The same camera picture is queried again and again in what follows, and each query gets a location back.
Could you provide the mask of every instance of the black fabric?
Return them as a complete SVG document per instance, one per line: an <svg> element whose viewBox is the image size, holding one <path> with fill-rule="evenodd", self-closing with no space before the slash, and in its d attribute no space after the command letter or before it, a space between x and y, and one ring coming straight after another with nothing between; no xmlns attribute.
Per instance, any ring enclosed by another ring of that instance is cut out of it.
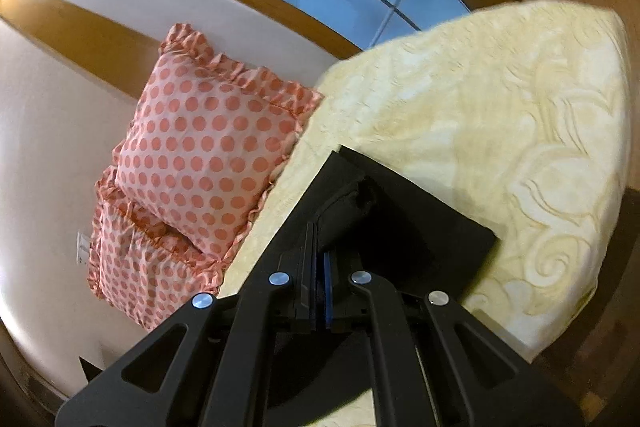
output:
<svg viewBox="0 0 640 427"><path fill-rule="evenodd" d="M318 251L357 245L364 269L418 297L459 298L494 245L494 234L379 163L341 147L332 153L245 281L268 277L283 252L301 248L316 223ZM367 339L279 334L266 424L306 425L370 387Z"/></svg>

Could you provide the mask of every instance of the mattress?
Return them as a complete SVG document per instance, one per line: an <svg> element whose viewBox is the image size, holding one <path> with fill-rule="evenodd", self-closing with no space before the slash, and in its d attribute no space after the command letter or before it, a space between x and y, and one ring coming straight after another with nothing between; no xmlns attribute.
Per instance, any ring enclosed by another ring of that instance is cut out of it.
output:
<svg viewBox="0 0 640 427"><path fill-rule="evenodd" d="M627 67L615 13L551 0L478 11L336 64L220 295L238 291L343 144L494 231L499 245L462 303L532 360L596 289L625 187ZM314 425L375 425L371 393Z"/></svg>

